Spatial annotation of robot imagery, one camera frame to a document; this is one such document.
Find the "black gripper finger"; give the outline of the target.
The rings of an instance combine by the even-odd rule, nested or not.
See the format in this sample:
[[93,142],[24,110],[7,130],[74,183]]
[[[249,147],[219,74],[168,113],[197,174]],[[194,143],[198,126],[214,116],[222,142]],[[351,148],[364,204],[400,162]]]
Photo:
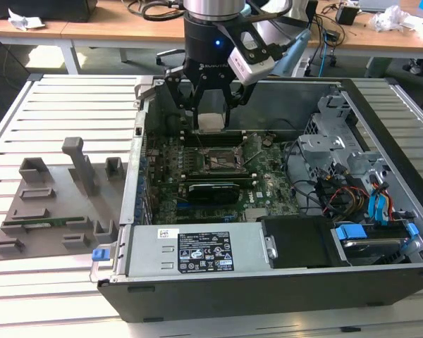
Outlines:
[[256,87],[256,84],[250,84],[248,86],[240,85],[236,92],[231,91],[231,87],[229,84],[226,84],[223,89],[223,96],[225,100],[225,120],[224,120],[224,127],[228,127],[230,124],[231,119],[231,111],[238,107],[244,106],[250,100],[250,97]]
[[164,82],[178,108],[198,117],[198,107],[204,94],[204,72],[183,66],[165,69]]

